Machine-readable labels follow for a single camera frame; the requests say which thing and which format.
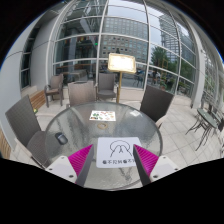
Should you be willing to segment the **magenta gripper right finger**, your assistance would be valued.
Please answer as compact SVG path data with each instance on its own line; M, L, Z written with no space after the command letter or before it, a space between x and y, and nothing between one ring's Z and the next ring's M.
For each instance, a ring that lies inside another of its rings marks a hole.
M167 156L157 156L138 145L133 146L133 155L143 186L179 170Z

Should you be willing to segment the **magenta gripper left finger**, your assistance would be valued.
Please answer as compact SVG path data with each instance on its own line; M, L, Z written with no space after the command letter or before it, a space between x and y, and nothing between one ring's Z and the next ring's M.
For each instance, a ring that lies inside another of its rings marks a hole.
M46 171L83 187L93 155L94 146L89 145L69 157L60 156L46 168Z

